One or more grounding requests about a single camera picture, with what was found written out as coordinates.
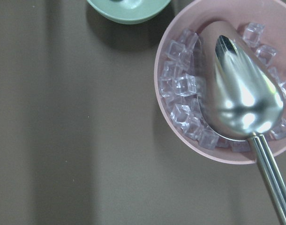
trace green bowl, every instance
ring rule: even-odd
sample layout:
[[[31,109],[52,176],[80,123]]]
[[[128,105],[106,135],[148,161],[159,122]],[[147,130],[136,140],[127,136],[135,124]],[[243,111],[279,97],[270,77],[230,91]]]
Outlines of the green bowl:
[[[137,24],[155,17],[170,0],[87,0],[101,15],[117,23]]]

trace metal ice scoop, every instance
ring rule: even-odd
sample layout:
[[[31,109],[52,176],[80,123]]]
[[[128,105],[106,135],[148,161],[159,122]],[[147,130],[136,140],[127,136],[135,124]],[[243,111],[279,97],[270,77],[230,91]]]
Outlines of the metal ice scoop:
[[[194,60],[203,118],[219,135],[248,141],[278,217],[286,224],[286,187],[264,137],[282,116],[282,92],[228,22],[211,23],[199,37]]]

